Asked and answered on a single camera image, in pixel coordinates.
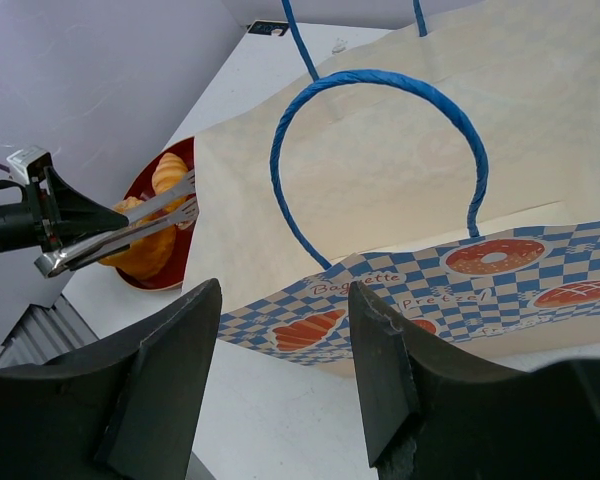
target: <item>croissant illustration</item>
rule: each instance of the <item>croissant illustration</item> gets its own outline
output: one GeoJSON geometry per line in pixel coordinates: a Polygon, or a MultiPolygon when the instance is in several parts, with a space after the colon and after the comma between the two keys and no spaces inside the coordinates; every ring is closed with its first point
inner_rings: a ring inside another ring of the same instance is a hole
{"type": "MultiPolygon", "coordinates": [[[[142,200],[129,197],[115,205],[113,210],[118,213],[124,213],[141,203],[142,200]]],[[[149,216],[138,223],[146,223],[156,216],[149,216]]],[[[100,260],[100,263],[110,267],[117,267],[137,280],[146,280],[156,275],[166,265],[173,253],[175,241],[176,227],[170,225],[153,235],[132,242],[128,250],[103,258],[100,260]]]]}
{"type": "MultiPolygon", "coordinates": [[[[188,171],[187,165],[179,156],[173,153],[165,153],[160,159],[160,162],[158,162],[158,166],[151,177],[153,191],[156,195],[166,192],[178,183],[188,171]]],[[[185,201],[185,197],[179,198],[164,207],[164,210],[171,213],[185,201]]]]}

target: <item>white table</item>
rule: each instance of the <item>white table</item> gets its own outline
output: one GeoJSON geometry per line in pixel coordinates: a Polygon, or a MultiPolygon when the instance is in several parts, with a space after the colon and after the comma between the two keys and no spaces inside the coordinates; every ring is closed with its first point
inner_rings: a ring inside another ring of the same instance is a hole
{"type": "MultiPolygon", "coordinates": [[[[369,43],[385,34],[321,25],[300,29],[316,63],[334,49],[369,43]]],[[[246,35],[168,144],[246,112],[304,71],[290,32],[284,37],[246,35]]],[[[180,292],[135,290],[113,269],[93,265],[76,273],[64,294],[104,337],[160,310],[180,292]]],[[[600,356],[600,346],[500,362],[528,370],[569,356],[600,356]]],[[[353,379],[224,342],[216,345],[194,450],[219,480],[377,478],[366,463],[353,379]]]]}

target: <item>red bowl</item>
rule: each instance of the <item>red bowl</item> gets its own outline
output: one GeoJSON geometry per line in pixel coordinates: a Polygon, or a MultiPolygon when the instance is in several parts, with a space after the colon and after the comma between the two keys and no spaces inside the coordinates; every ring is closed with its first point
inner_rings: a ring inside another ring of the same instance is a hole
{"type": "MultiPolygon", "coordinates": [[[[193,137],[191,137],[170,146],[154,158],[142,173],[136,177],[124,198],[136,197],[141,200],[148,200],[155,196],[153,187],[151,186],[151,176],[165,153],[178,155],[187,167],[189,167],[189,170],[193,170],[193,137]]],[[[173,253],[171,254],[171,257],[169,257],[167,264],[153,277],[145,280],[136,280],[122,270],[116,268],[118,274],[129,285],[142,290],[167,290],[181,285],[184,280],[184,270],[187,267],[189,246],[191,245],[194,227],[195,222],[185,230],[180,230],[179,228],[176,229],[176,242],[173,247],[173,253]]]]}

